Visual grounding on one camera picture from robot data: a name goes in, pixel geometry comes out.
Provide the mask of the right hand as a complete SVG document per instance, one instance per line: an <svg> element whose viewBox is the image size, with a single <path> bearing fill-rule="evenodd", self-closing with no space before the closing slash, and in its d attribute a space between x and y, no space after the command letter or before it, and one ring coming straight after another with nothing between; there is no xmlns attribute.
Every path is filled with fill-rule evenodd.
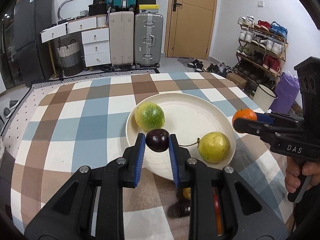
<svg viewBox="0 0 320 240"><path fill-rule="evenodd" d="M300 167L293 158L287 157L287 167L285 170L285 187L289 193L295 193L296 189L300 186L300 179L298 176L303 174L304 176L312 176L310 183L307 186L307 190L315 187L320 182L320 164L306 162L303 167Z"/></svg>

